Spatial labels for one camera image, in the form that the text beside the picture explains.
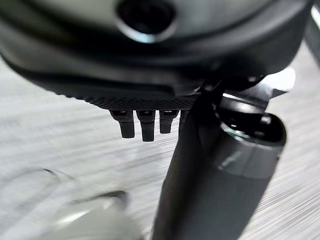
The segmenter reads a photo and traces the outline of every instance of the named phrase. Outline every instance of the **textured black surface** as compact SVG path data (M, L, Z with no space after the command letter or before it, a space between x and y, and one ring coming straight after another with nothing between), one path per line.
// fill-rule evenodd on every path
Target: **textured black surface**
M76 97L108 110L185 110L193 105L194 97L169 99L125 98L125 97Z

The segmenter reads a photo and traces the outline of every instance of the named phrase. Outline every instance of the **wood grain surface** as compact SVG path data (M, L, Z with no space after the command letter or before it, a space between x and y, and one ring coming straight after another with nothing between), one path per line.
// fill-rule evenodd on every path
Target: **wood grain surface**
M320 70L303 44L292 92L268 111L288 143L242 240L320 240ZM148 235L178 138L122 139L109 112L45 91L0 62L0 239L31 240L70 202L111 190L130 194L129 214ZM50 169L55 175L43 169Z

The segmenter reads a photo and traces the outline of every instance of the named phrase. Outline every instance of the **blurred object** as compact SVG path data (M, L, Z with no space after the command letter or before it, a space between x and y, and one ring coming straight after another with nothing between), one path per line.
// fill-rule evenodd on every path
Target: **blurred object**
M56 172L44 168L27 168L0 179L0 206L3 209L0 216L5 219L0 222L0 236L48 199L60 186L61 181L61 176ZM21 190L24 188L28 189L28 195L21 201Z
M97 197L60 211L52 229L37 240L143 240L119 197Z

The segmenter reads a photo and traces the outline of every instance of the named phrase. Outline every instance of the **black plastic tab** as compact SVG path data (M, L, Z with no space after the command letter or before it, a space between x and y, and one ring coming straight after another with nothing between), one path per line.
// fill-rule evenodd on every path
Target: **black plastic tab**
M111 116L120 124L121 135L124 139L135 137L135 123L133 111L110 110Z
M155 110L136 111L136 115L140 120L142 130L142 141L152 142L155 140Z
M178 110L160 110L160 133L169 134L171 132L172 121L178 116Z

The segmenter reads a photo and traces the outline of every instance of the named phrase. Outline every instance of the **round hole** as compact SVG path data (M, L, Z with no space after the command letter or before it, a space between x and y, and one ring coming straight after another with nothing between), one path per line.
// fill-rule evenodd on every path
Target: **round hole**
M174 32L175 11L165 1L125 0L117 14L121 32L137 42L159 42Z

